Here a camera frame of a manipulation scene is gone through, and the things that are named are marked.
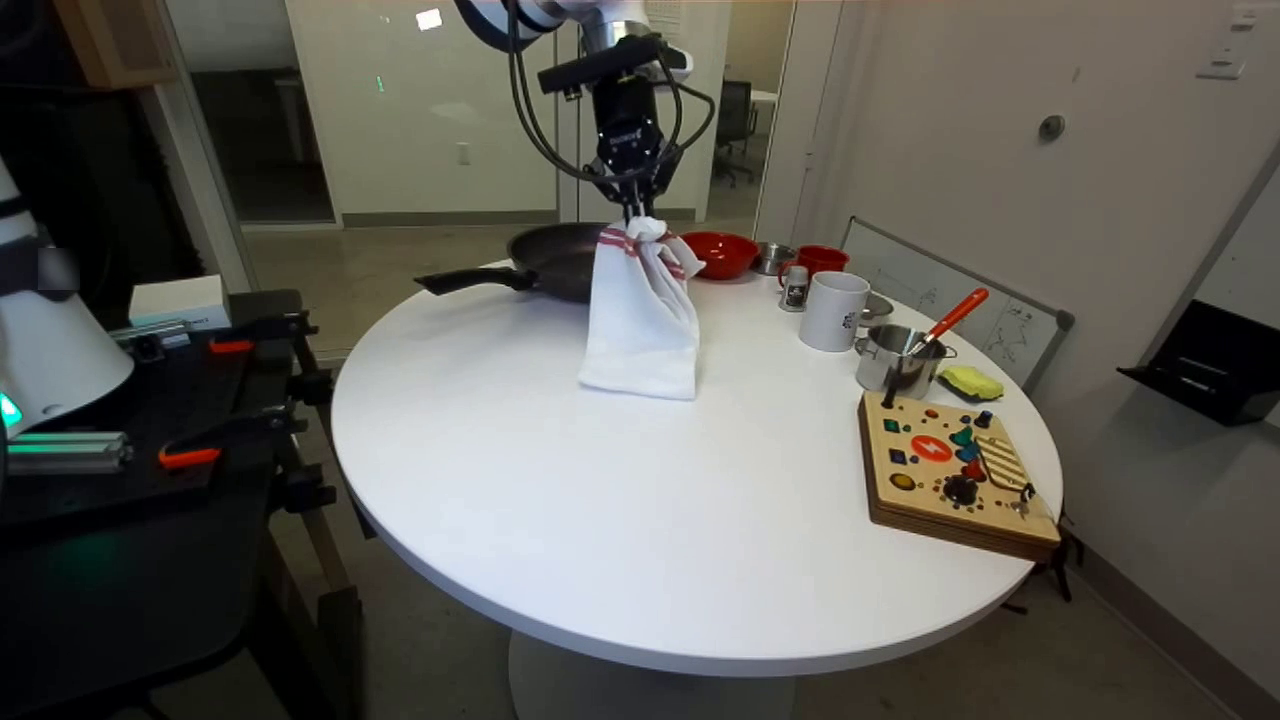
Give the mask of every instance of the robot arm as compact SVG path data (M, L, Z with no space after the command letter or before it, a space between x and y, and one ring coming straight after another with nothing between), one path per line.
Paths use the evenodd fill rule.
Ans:
M457 0L469 27L498 51L524 51L563 18L581 25L581 56L541 70L544 90L590 90L594 161L557 169L590 178L624 214L651 214L651 199L670 183L686 143L667 138L657 124L657 86L685 79L686 56L667 47L645 18L639 0Z

